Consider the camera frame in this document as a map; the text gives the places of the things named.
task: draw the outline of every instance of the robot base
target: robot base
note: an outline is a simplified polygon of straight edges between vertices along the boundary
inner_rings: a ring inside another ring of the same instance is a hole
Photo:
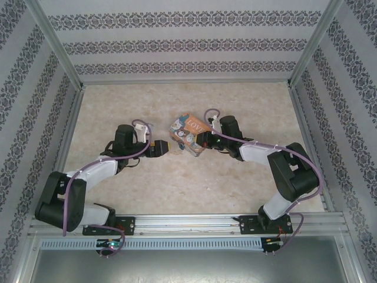
[[[135,217],[119,217],[115,218],[115,228],[124,231],[125,236],[133,236],[135,231]],[[95,227],[84,227],[82,229],[84,236],[120,236],[120,233],[114,230],[101,229]]]
[[[266,235],[279,234],[279,227],[287,234],[293,233],[292,223],[288,215],[271,221],[270,225],[263,229],[257,215],[242,215],[238,218],[242,235]]]

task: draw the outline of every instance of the patterned wallpaper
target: patterned wallpaper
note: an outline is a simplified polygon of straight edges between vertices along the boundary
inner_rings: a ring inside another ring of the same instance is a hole
[[[368,282],[377,282],[376,2],[342,4],[296,86]]]
[[[40,0],[84,83],[288,79],[328,2]]]
[[[53,170],[75,89],[22,0],[0,0],[0,282]]]

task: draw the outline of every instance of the box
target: box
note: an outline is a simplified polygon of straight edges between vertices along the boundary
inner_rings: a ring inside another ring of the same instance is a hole
[[[182,150],[186,149],[197,157],[205,148],[195,143],[196,136],[210,130],[211,128],[197,117],[184,113],[170,126],[170,137],[179,144]]]

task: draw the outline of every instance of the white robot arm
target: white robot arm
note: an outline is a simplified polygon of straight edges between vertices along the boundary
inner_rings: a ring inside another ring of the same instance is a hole
[[[128,159],[109,160],[109,157],[122,157],[138,154],[147,146],[147,127],[136,124],[120,125],[115,132],[115,139],[107,144],[105,150],[96,159],[99,163],[80,171],[73,180],[69,192],[67,210],[67,231],[73,231],[79,225],[104,225],[113,227],[115,209],[100,204],[86,204],[85,194],[104,179],[116,175],[128,166]],[[142,154],[135,157],[159,157],[169,151],[169,144],[164,140],[152,141]],[[42,195],[35,210],[38,220],[62,228],[64,195],[70,179],[79,170],[67,173],[52,172],[46,181]]]
[[[220,120],[214,116],[209,122],[217,132],[226,136],[245,141],[253,140],[242,136],[234,116],[226,116]],[[285,151],[266,149],[258,146],[257,143],[247,144],[225,139],[210,131],[199,134],[196,143],[209,149],[226,150],[232,158],[239,161],[258,162],[270,166],[277,193],[258,211],[258,220],[263,229],[274,225],[274,221],[285,215],[295,201],[302,195],[310,193],[319,184],[318,177],[306,162]],[[286,148],[309,159],[299,143],[292,143]]]

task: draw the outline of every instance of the beige floor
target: beige floor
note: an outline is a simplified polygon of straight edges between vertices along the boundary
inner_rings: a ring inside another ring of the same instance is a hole
[[[94,85],[85,91],[65,171],[93,161],[119,124],[143,119],[154,124],[153,139],[170,142],[168,128],[179,115],[202,119],[212,107],[236,116],[244,137],[303,144],[285,83]],[[87,202],[117,213],[245,213],[257,212],[276,191],[269,167],[215,150],[193,157],[172,143],[168,154],[143,158],[100,183],[87,193]],[[323,206],[317,197],[296,210],[318,212]]]

